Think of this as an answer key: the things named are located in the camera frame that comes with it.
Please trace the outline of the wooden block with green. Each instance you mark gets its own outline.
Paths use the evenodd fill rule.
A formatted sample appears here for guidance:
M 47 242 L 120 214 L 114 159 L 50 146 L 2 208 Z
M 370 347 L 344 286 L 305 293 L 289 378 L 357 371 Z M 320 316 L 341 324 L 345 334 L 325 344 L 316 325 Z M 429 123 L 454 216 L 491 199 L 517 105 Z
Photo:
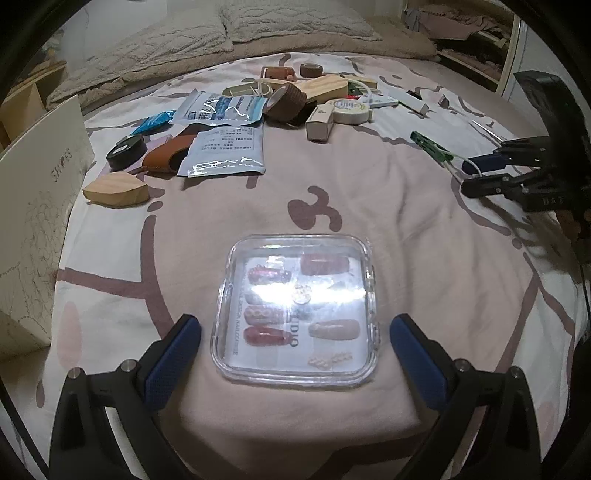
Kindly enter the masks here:
M 256 80 L 259 84 L 260 88 L 263 89 L 263 92 L 266 91 L 276 91 L 281 86 L 285 84 L 293 84 L 295 85 L 296 81 L 288 81 L 288 80 L 280 80 L 280 79 L 273 79 L 273 78 L 259 78 Z

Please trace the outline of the round white tape measure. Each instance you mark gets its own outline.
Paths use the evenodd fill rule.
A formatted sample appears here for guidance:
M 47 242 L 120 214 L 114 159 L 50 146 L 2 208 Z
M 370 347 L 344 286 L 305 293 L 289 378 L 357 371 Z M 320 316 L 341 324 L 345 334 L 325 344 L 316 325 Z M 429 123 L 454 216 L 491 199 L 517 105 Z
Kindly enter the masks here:
M 329 104 L 334 107 L 335 123 L 345 125 L 362 125 L 373 119 L 373 110 L 360 100 L 334 99 Z

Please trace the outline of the blue white foil packet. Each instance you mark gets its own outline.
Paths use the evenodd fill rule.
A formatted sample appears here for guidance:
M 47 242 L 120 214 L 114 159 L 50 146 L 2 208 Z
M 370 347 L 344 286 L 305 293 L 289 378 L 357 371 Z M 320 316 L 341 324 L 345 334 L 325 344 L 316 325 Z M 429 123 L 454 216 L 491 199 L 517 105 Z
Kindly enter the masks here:
M 263 118 L 267 99 L 253 95 L 228 97 L 193 90 L 175 110 L 172 123 L 208 127 L 248 126 Z

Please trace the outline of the white remote control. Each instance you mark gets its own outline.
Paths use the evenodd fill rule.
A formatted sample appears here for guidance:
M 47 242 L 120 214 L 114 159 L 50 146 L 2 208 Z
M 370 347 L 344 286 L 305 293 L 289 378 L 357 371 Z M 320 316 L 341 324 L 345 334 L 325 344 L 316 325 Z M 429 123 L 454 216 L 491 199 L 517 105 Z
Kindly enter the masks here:
M 390 95 L 372 95 L 369 98 L 368 105 L 372 109 L 384 108 L 384 107 L 396 107 L 399 104 L 399 100 L 391 97 Z

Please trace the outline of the metal telescopic back scratcher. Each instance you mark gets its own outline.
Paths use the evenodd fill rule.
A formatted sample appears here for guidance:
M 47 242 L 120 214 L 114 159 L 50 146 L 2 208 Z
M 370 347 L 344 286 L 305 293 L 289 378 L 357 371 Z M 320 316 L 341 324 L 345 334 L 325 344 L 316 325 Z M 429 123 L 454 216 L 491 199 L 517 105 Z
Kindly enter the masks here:
M 471 123 L 473 125 L 475 125 L 476 127 L 478 127 L 480 130 L 482 130 L 483 132 L 485 132 L 497 144 L 502 144 L 503 142 L 506 141 L 506 138 L 500 136 L 499 134 L 494 132 L 491 128 L 481 124 L 480 122 L 478 122 L 476 120 L 472 120 Z

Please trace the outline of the beige folded blanket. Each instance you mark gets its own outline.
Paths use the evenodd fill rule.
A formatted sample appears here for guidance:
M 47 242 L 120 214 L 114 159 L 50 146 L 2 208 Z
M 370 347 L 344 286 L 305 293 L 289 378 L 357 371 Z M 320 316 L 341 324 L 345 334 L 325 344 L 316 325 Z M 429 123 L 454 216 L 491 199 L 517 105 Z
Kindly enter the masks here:
M 386 57 L 431 59 L 436 47 L 422 33 L 413 32 L 388 17 L 372 17 L 370 25 L 382 39 L 367 41 L 332 33 L 311 33 L 301 36 L 273 36 L 236 44 L 230 52 L 190 53 L 186 59 L 150 60 L 141 66 L 136 60 L 126 68 L 121 61 L 104 54 L 68 77 L 48 96 L 45 106 L 55 108 L 73 95 L 80 106 L 94 108 L 130 92 L 140 90 L 176 76 L 242 58 L 291 52 L 345 52 Z

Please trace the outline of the green plastic clip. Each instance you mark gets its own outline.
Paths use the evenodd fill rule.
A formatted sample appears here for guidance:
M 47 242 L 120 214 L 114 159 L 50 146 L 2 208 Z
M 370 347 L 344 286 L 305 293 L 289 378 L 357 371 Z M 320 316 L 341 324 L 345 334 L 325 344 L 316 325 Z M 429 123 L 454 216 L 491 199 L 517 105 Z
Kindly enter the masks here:
M 454 155 L 449 150 L 420 132 L 413 131 L 411 140 L 439 164 L 451 162 L 454 159 Z

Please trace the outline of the blue small packet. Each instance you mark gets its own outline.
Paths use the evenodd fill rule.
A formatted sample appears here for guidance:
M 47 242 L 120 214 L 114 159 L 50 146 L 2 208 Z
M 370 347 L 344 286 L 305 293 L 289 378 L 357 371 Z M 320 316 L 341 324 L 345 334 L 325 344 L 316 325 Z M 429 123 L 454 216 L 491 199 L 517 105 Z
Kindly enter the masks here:
M 130 133 L 130 135 L 150 135 L 162 128 L 168 128 L 171 125 L 175 113 L 175 110 L 168 110 L 152 115 L 143 120 L 142 123 Z

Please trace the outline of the wooden bedside shelf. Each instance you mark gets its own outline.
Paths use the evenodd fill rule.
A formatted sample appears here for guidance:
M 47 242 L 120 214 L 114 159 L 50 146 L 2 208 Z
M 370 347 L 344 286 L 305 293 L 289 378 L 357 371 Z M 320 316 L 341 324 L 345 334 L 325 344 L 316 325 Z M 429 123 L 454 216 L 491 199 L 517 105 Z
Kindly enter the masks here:
M 1 106 L 1 150 L 46 113 L 48 96 L 63 80 L 66 61 L 43 62 L 15 84 Z

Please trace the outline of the left beige quilted pillow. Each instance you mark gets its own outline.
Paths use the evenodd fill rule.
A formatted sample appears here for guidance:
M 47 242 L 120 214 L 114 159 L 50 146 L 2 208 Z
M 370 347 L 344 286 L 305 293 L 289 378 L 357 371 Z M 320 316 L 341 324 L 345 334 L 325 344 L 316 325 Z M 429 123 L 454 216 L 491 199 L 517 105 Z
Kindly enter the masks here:
M 86 107 L 138 82 L 159 82 L 211 64 L 233 49 L 215 4 L 176 12 L 88 60 L 48 96 L 53 108 L 77 96 Z

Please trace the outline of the olive green metal tin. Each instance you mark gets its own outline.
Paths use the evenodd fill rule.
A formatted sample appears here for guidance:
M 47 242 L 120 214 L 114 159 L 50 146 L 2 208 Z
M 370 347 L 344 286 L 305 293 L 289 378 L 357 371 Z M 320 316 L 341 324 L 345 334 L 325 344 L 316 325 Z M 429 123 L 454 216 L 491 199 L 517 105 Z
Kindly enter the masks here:
M 238 97 L 238 96 L 259 96 L 259 84 L 256 82 L 241 83 L 239 85 L 225 88 L 222 91 L 223 96 Z

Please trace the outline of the black round tin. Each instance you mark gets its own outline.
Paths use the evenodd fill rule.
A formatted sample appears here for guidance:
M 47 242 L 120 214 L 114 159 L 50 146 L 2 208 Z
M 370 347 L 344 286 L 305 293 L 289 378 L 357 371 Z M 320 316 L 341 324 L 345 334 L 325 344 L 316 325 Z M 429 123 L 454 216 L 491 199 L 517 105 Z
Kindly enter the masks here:
M 139 160 L 147 151 L 143 137 L 131 136 L 119 141 L 106 155 L 112 171 L 121 171 Z

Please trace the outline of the clear plastic nail box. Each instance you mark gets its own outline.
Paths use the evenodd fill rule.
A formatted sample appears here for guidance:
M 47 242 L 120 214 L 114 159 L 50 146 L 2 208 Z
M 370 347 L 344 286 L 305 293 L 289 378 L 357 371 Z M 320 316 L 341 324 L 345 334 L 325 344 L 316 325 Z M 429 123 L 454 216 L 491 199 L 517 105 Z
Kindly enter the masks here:
M 372 251 L 342 234 L 253 235 L 228 254 L 211 359 L 228 380 L 342 389 L 378 362 Z

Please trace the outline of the pile of clothes in niche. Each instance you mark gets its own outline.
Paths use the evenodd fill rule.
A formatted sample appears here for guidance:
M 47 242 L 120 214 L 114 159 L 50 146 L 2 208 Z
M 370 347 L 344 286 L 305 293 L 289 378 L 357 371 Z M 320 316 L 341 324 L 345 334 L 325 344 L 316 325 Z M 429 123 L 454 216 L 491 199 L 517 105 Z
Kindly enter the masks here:
M 460 51 L 483 44 L 493 53 L 506 54 L 514 14 L 500 1 L 405 1 L 402 20 L 443 49 Z

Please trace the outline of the white printed foil sachet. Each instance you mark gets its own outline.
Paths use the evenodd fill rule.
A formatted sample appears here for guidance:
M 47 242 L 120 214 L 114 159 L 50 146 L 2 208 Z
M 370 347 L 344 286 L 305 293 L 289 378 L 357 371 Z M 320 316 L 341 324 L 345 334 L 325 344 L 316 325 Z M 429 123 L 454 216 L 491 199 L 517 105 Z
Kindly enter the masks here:
M 195 136 L 177 175 L 204 178 L 265 174 L 263 126 L 219 126 Z

